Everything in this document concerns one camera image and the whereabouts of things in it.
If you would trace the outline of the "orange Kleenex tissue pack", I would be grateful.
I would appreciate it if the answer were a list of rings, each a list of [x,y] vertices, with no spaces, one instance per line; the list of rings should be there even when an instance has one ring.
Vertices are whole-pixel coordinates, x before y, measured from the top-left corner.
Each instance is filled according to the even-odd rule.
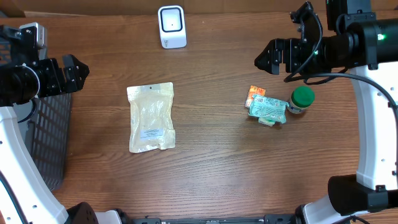
[[[260,88],[258,86],[251,85],[251,87],[250,87],[250,89],[248,91],[248,97],[247,97],[246,102],[245,102],[245,107],[246,108],[250,108],[250,105],[251,105],[251,103],[252,103],[252,101],[254,99],[253,98],[254,95],[264,96],[265,93],[266,93],[265,89]]]

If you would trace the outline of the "green lid jar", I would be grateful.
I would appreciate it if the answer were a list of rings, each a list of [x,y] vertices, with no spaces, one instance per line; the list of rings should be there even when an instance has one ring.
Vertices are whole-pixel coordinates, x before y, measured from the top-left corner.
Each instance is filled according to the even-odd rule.
[[[297,87],[288,100],[287,109],[293,114],[304,113],[314,102],[315,94],[310,87]]]

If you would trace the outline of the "teal wet wipes pack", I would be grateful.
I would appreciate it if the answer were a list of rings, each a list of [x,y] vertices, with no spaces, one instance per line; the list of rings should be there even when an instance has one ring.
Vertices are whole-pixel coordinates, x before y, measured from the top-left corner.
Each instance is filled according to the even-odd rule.
[[[253,95],[253,101],[249,107],[249,116],[284,124],[286,122],[285,110],[287,105],[286,101]]]

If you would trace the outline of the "teal white tissue pack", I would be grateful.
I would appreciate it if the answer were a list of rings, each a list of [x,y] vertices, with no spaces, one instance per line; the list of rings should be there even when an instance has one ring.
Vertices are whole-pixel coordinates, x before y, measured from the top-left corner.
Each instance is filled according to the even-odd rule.
[[[275,121],[269,120],[267,118],[259,118],[258,122],[263,124],[263,125],[267,125],[267,126],[273,126],[275,125]]]

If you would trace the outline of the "beige foil pouch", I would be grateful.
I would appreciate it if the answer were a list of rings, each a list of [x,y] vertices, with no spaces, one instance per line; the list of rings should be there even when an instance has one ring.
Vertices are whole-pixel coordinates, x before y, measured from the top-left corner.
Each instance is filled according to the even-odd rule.
[[[176,133],[171,118],[173,83],[130,86],[127,98],[131,124],[129,151],[140,153],[174,148]]]

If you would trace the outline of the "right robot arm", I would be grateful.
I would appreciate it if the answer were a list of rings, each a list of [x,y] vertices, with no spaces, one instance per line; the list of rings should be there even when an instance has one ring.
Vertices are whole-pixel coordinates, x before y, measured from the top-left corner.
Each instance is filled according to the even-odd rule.
[[[255,59],[270,74],[285,64],[285,82],[320,85],[349,78],[356,96],[360,152],[352,175],[333,176],[327,194],[266,223],[351,223],[397,207],[397,20],[377,19],[369,1],[327,1],[328,29],[310,2],[291,12],[300,38],[274,39]]]

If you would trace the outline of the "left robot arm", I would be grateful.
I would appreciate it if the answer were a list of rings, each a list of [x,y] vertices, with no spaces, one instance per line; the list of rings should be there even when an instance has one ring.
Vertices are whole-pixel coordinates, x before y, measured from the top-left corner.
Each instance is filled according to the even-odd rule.
[[[1,26],[11,61],[1,66],[1,213],[6,223],[117,223],[118,210],[95,212],[86,202],[66,209],[51,193],[30,156],[13,106],[83,88],[89,68],[73,55],[64,68],[47,58],[45,28]]]

